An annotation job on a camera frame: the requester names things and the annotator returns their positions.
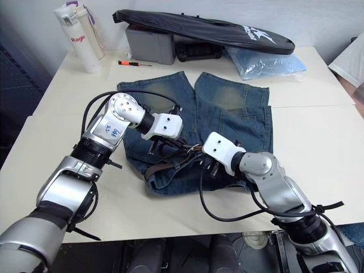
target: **bottle cap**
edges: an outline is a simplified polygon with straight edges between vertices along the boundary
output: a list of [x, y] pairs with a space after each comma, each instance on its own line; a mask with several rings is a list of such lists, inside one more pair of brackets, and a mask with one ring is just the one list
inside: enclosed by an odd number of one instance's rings
[[64, 4], [62, 7], [69, 6], [73, 9], [75, 12], [76, 17], [81, 17], [84, 15], [88, 15], [87, 9], [85, 5], [81, 1], [69, 1], [66, 4]]
[[71, 26], [78, 22], [75, 12], [70, 6], [62, 6], [53, 11], [62, 26]]

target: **table surface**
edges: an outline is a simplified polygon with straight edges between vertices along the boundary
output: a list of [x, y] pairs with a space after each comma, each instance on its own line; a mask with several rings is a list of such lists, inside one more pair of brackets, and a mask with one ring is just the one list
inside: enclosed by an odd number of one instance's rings
[[[333, 73], [313, 47], [297, 47], [295, 54], [307, 70], [297, 75], [277, 76], [245, 81], [244, 83], [270, 88], [269, 105], [272, 107], [354, 105]], [[74, 53], [65, 57], [56, 76], [33, 115], [82, 114], [87, 103], [96, 95], [116, 90], [122, 81], [146, 80], [184, 71], [192, 86], [205, 71], [227, 80], [242, 82], [230, 59], [179, 62], [174, 65], [157, 63], [152, 67], [118, 65], [126, 57], [120, 51], [107, 51], [101, 59], [103, 70], [99, 74], [84, 72]]]
[[[327, 212], [337, 224], [363, 222], [362, 154], [364, 120], [353, 101], [313, 48], [297, 48], [308, 70], [301, 76], [266, 78], [247, 83], [269, 86], [274, 127], [274, 151], [286, 173], [313, 204], [342, 200], [345, 206]], [[107, 52], [99, 75], [89, 75], [68, 54], [36, 112], [29, 117], [0, 172], [0, 233], [35, 206], [39, 188], [77, 142], [85, 105], [95, 95], [113, 90], [119, 81], [153, 78], [185, 70], [191, 84], [202, 71], [240, 81], [229, 60], [205, 60], [175, 65], [121, 67], [120, 52]], [[105, 166], [98, 181], [100, 201], [94, 215], [79, 227], [103, 240], [272, 230], [271, 216], [223, 223], [203, 210], [197, 193], [178, 197], [152, 194], [125, 158], [120, 145], [111, 158], [123, 170]], [[213, 213], [236, 217], [257, 207], [238, 189], [206, 192]], [[75, 233], [64, 242], [87, 242]]]
[[[327, 212], [335, 223], [363, 222], [364, 214], [359, 211], [364, 192], [364, 121], [355, 107], [275, 108], [272, 116], [275, 155], [287, 175], [313, 204], [342, 200], [345, 206]], [[81, 118], [28, 118], [0, 173], [0, 232], [34, 208], [39, 188], [77, 142]], [[104, 240], [277, 229], [268, 214], [233, 223], [215, 221], [204, 212], [198, 193], [156, 196], [126, 161], [123, 145], [111, 158], [123, 169], [105, 166], [97, 183], [97, 210], [79, 224]], [[257, 210], [251, 197], [237, 189], [204, 195], [208, 207], [221, 217]], [[89, 240], [75, 233], [65, 238], [65, 242], [83, 241]]]

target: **denim jeans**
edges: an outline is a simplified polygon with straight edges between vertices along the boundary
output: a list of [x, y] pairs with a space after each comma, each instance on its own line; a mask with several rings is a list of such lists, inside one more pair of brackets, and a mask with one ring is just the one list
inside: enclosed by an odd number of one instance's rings
[[[267, 106], [268, 88], [257, 88], [218, 78], [202, 73], [191, 87], [184, 72], [142, 80], [121, 82], [117, 86], [123, 89], [149, 90], [175, 99], [183, 108], [181, 117], [183, 129], [180, 138], [188, 144], [204, 144], [208, 135], [215, 131], [231, 141], [239, 140], [241, 146], [250, 152], [272, 150], [272, 116]], [[143, 93], [131, 94], [140, 104], [151, 108], [151, 113], [168, 112], [173, 103]], [[201, 156], [195, 156], [184, 164], [179, 164], [181, 157], [169, 160], [161, 159], [158, 148], [154, 155], [147, 154], [151, 141], [143, 140], [136, 130], [127, 129], [123, 139], [128, 161], [145, 175], [148, 167], [157, 163], [173, 163], [174, 168], [156, 172], [146, 181], [148, 187], [158, 195], [181, 195], [198, 191], [200, 183]], [[234, 185], [245, 186], [227, 175], [220, 168], [216, 179], [206, 175], [205, 191], [213, 191]]]
[[342, 225], [339, 228], [356, 246], [364, 249], [364, 223]]

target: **gray box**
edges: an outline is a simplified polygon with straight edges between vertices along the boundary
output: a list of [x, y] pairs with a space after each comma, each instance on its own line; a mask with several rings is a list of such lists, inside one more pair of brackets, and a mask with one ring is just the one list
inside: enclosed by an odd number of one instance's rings
[[133, 59], [173, 64], [175, 46], [173, 34], [131, 24], [125, 30]]

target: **jeans pocket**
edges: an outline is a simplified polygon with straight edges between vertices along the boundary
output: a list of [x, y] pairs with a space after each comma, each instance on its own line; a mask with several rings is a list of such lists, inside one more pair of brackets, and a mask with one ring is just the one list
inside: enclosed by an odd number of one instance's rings
[[238, 140], [248, 152], [269, 151], [270, 134], [264, 107], [221, 111], [219, 134], [232, 142]]

